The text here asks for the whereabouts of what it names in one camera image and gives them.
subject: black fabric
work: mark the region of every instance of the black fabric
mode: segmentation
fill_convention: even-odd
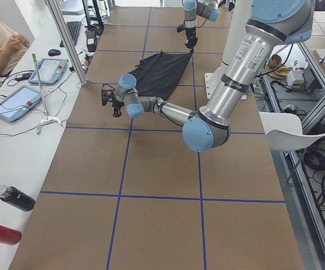
[[[140,64],[130,74],[136,77],[136,89],[140,96],[160,97],[168,100],[176,89],[185,69],[191,59],[192,53],[170,55],[169,53],[156,53],[140,60]]]

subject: table surface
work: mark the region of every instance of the table surface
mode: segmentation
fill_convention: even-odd
[[[65,16],[66,21],[81,21],[82,18],[83,16]],[[77,53],[82,52],[82,49],[86,50],[86,40],[83,31],[84,28],[81,27],[81,34],[75,47]],[[56,48],[61,51],[61,55],[53,58],[68,59],[66,49],[59,48],[60,40],[61,38],[54,21],[46,21],[44,29],[41,30],[39,36],[30,45],[12,73],[34,70],[32,53],[37,55],[37,60],[45,57],[49,58],[48,51]],[[84,53],[81,53],[79,57],[82,60]],[[66,94],[58,89],[53,93],[49,94],[49,92],[69,75],[70,71],[66,69],[62,78],[55,85],[43,87],[46,96],[46,106],[50,115],[57,114],[66,97],[60,112],[57,114],[57,117],[61,120],[66,120],[69,117],[78,96],[80,83],[76,74],[73,73],[61,86],[61,89]],[[21,85],[29,85],[29,83],[24,81],[14,87],[9,87],[5,82],[0,88],[0,95],[9,95]],[[44,118],[42,103],[38,104],[35,109],[42,111],[33,110],[15,123],[7,123],[0,119],[0,133],[17,134],[37,126]],[[63,127],[58,125],[58,123],[50,124],[42,128],[40,135],[37,135],[36,128],[15,137],[0,135],[0,185],[15,186],[36,199],[65,125],[66,122],[63,122]],[[0,200],[0,225],[24,232],[30,214],[31,212],[23,212]],[[17,247],[18,245],[0,244],[0,270],[8,268]]]
[[[182,17],[112,11],[10,269],[304,269],[252,94],[231,115],[230,140],[199,154],[166,119],[101,106],[102,84],[140,59],[188,51]],[[229,23],[222,12],[198,29],[170,102],[207,102],[204,73],[219,66]]]

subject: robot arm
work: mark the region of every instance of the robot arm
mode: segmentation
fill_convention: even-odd
[[[197,112],[156,97],[140,97],[131,74],[121,77],[115,97],[126,105],[132,118],[149,111],[183,125],[184,141],[194,151],[220,146],[230,136],[230,114],[274,46],[309,39],[314,4],[315,0],[252,0],[246,36],[209,102]]]
[[[177,27],[177,32],[186,32],[187,40],[185,46],[193,51],[197,44],[196,37],[196,15],[201,16],[210,21],[216,21],[220,11],[219,0],[209,0],[208,4],[203,4],[197,0],[186,0],[184,3],[185,20],[184,23]]]

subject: black bottle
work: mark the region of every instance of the black bottle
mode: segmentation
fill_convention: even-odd
[[[0,185],[0,199],[22,211],[31,211],[35,200],[15,187]]]

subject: hand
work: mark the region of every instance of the hand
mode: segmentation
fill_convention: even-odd
[[[9,52],[10,54],[14,52],[18,52],[20,49],[22,49],[22,45],[20,41],[14,37],[12,37],[6,44],[4,50]]]
[[[21,34],[14,35],[14,38],[18,39],[20,41],[20,43],[24,46],[29,44],[29,40],[24,35],[21,35]]]

